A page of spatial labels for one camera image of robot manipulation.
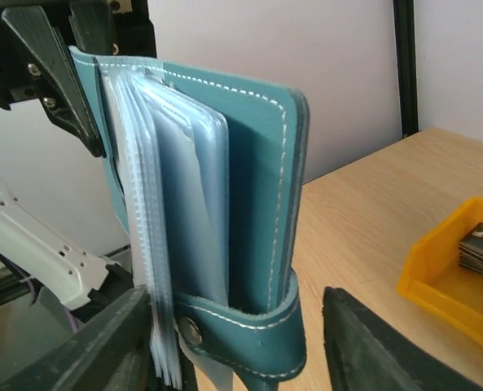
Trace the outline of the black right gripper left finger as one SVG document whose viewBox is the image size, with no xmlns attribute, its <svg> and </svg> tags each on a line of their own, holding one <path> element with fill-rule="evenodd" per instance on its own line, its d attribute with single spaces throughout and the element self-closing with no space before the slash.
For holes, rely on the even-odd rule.
<svg viewBox="0 0 483 391">
<path fill-rule="evenodd" d="M 148 299 L 130 289 L 78 332 L 43 290 L 0 306 L 0 390 L 152 390 Z"/>
</svg>

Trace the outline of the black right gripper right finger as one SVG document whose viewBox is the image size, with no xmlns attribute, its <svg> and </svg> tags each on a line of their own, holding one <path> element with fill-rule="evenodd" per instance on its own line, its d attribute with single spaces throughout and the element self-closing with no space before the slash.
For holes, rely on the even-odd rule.
<svg viewBox="0 0 483 391">
<path fill-rule="evenodd" d="M 323 293 L 323 336 L 334 390 L 482 390 L 342 288 Z"/>
</svg>

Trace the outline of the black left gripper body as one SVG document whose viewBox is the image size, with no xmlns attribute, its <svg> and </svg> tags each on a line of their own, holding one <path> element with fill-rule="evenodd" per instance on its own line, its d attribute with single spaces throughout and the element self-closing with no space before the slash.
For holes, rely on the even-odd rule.
<svg viewBox="0 0 483 391">
<path fill-rule="evenodd" d="M 48 97 L 77 98 L 68 48 L 103 55 L 156 56 L 145 1 L 0 1 L 0 108 Z"/>
</svg>

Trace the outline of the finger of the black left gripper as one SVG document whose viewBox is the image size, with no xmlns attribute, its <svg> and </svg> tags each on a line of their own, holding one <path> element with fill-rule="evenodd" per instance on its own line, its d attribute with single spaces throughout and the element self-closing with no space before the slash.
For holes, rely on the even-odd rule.
<svg viewBox="0 0 483 391">
<path fill-rule="evenodd" d="M 92 156 L 105 156 L 70 52 L 43 8 L 8 7 L 1 20 L 49 120 L 78 138 Z"/>
<path fill-rule="evenodd" d="M 69 23 L 77 47 L 92 55 L 113 54 L 113 14 L 104 0 L 70 1 Z"/>
</svg>

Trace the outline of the blue card holder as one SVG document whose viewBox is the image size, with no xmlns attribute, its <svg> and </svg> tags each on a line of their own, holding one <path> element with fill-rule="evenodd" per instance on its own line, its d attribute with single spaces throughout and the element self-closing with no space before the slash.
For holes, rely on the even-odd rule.
<svg viewBox="0 0 483 391">
<path fill-rule="evenodd" d="M 156 373 L 276 390 L 306 361 L 292 253 L 309 105 L 289 86 L 151 57 L 71 57 L 103 140 Z"/>
</svg>

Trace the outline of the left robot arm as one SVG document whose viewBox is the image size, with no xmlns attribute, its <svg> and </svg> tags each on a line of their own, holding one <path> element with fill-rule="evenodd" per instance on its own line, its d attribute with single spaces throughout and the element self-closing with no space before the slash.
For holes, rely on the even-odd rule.
<svg viewBox="0 0 483 391">
<path fill-rule="evenodd" d="M 102 160 L 113 208 L 127 216 L 118 148 L 99 71 L 88 55 L 156 56 L 144 1 L 0 1 L 0 108 L 36 99 L 49 121 Z M 133 285 L 116 263 L 78 248 L 35 218 L 0 179 L 0 258 L 86 322 Z"/>
</svg>

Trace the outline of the yellow bin left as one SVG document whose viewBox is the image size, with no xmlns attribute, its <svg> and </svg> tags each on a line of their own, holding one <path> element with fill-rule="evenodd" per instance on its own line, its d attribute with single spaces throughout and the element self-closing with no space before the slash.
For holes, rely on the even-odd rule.
<svg viewBox="0 0 483 391">
<path fill-rule="evenodd" d="M 483 346 L 483 275 L 459 265 L 459 241 L 483 222 L 483 198 L 462 203 L 408 253 L 397 293 Z"/>
</svg>

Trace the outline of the black left frame post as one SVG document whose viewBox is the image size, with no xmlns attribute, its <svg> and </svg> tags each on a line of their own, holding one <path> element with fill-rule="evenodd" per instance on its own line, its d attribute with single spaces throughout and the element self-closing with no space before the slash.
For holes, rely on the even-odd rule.
<svg viewBox="0 0 483 391">
<path fill-rule="evenodd" d="M 407 138 L 419 131 L 414 1 L 393 0 L 393 17 L 402 137 Z"/>
</svg>

